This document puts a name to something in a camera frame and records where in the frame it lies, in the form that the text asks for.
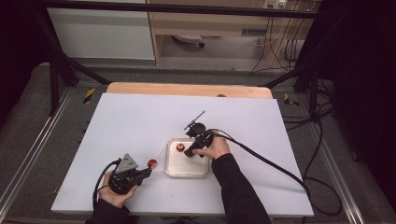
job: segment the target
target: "table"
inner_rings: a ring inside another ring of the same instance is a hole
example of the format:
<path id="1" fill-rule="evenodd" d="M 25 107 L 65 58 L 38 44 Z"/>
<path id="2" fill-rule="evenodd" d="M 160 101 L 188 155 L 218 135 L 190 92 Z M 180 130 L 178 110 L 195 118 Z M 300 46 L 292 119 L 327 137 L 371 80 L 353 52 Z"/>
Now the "table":
<path id="1" fill-rule="evenodd" d="M 229 97 L 211 97 L 218 94 Z M 128 152 L 140 164 L 138 169 L 144 169 L 169 139 L 186 137 L 184 127 L 203 109 L 206 113 L 199 122 L 222 129 L 301 178 L 277 102 L 268 89 L 113 83 L 102 95 L 51 210 L 90 213 L 94 185 L 108 163 Z M 237 145 L 230 143 L 230 148 L 270 216 L 313 216 L 297 182 Z M 165 173 L 165 155 L 157 161 L 151 177 L 125 204 L 133 215 L 224 215 L 220 187 L 211 171 L 205 178 L 173 178 Z"/>

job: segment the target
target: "floor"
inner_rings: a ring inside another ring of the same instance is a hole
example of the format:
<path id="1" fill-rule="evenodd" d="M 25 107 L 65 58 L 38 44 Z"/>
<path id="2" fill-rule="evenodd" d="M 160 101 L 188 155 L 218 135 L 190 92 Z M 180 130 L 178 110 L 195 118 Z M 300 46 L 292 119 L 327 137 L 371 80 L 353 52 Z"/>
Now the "floor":
<path id="1" fill-rule="evenodd" d="M 286 69 L 263 70 L 250 74 L 258 63 L 262 49 L 255 46 L 255 39 L 205 37 L 205 47 L 180 43 L 171 36 L 165 38 L 163 60 L 160 65 L 137 61 L 82 60 L 103 77 L 117 81 L 173 82 L 222 85 L 257 86 L 286 73 Z M 283 66 L 289 64 L 279 59 Z M 267 69 L 264 60 L 256 69 Z M 94 109 L 106 86 L 98 85 L 82 74 L 81 83 L 71 90 L 70 100 L 64 108 L 62 117 L 50 132 L 49 139 L 41 148 L 40 154 L 32 161 L 28 176 L 21 182 L 20 191 L 7 208 L 4 223 L 83 223 L 87 216 L 65 216 L 51 213 L 50 207 L 56 197 L 56 189 L 62 185 L 68 166 L 78 150 L 78 142 L 92 117 Z M 0 130 L 0 160 L 4 169 L 0 172 L 0 192 L 6 192 L 12 176 L 18 171 L 25 156 L 29 153 L 36 137 L 48 120 L 50 111 L 50 88 L 48 67 L 37 67 L 32 80 L 19 103 L 13 108 L 7 123 Z M 283 116 L 303 117 L 305 112 L 301 95 L 294 94 L 290 79 L 281 86 L 273 88 Z M 96 92 L 88 105 L 82 103 L 87 90 L 95 87 Z M 291 103 L 285 104 L 285 93 Z M 337 117 L 323 119 L 323 134 L 342 174 L 354 196 L 357 206 L 365 220 L 364 223 L 396 223 L 396 215 L 388 201 L 370 175 L 363 162 L 353 161 L 344 132 L 340 129 Z M 288 131 L 297 163 L 304 170 L 318 143 L 313 129 L 306 124 Z M 314 160 L 310 175 L 332 184 L 332 179 L 321 154 Z M 314 202 L 326 211 L 336 210 L 337 201 L 328 189 L 309 184 L 314 191 Z M 346 213 L 329 217 L 315 211 L 308 223 L 349 223 Z M 197 223 L 224 223 L 221 218 L 200 217 Z M 175 223 L 176 219 L 162 217 L 142 217 L 138 223 L 157 224 Z M 275 223 L 301 223 L 300 219 L 276 218 Z"/>

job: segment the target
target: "red object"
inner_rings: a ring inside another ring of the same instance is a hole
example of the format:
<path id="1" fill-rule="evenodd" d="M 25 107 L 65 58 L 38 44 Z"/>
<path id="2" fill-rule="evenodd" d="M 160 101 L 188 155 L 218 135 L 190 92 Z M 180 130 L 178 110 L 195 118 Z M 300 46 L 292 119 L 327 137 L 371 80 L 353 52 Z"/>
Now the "red object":
<path id="1" fill-rule="evenodd" d="M 179 143 L 179 144 L 177 144 L 176 149 L 177 149 L 177 151 L 182 152 L 182 151 L 184 151 L 184 145 Z"/>
<path id="2" fill-rule="evenodd" d="M 149 160 L 149 162 L 148 162 L 148 168 L 150 170 L 154 170 L 155 167 L 157 167 L 157 165 L 158 165 L 158 163 L 156 160 Z"/>

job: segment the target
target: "metal tray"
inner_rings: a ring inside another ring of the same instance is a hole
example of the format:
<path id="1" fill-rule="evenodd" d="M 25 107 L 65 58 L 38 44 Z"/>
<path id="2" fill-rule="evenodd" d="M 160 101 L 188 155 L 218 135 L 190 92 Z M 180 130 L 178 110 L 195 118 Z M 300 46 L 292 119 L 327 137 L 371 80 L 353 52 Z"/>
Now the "metal tray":
<path id="1" fill-rule="evenodd" d="M 183 152 L 176 149 L 177 144 L 184 144 L 185 150 L 189 148 L 193 139 L 172 138 L 166 150 L 166 173 L 178 178 L 199 178 L 209 173 L 209 158 L 194 156 L 188 158 Z"/>

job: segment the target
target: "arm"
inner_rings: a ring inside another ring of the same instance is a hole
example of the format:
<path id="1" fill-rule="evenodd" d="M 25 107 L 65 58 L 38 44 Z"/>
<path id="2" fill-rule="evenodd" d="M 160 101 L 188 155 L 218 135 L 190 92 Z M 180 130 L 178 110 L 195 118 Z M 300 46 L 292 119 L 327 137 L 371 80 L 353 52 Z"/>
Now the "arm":
<path id="1" fill-rule="evenodd" d="M 124 206 L 125 202 L 134 197 L 137 186 L 134 186 L 127 194 L 117 194 L 108 186 L 111 172 L 105 174 L 103 187 L 99 190 L 98 204 L 93 208 L 92 217 L 85 224 L 118 224 L 124 223 L 129 215 L 129 210 Z"/>
<path id="2" fill-rule="evenodd" d="M 227 142 L 214 137 L 207 149 L 195 149 L 197 155 L 212 158 L 212 170 L 221 185 L 228 224 L 270 224 L 271 221 L 254 188 L 242 174 Z"/>

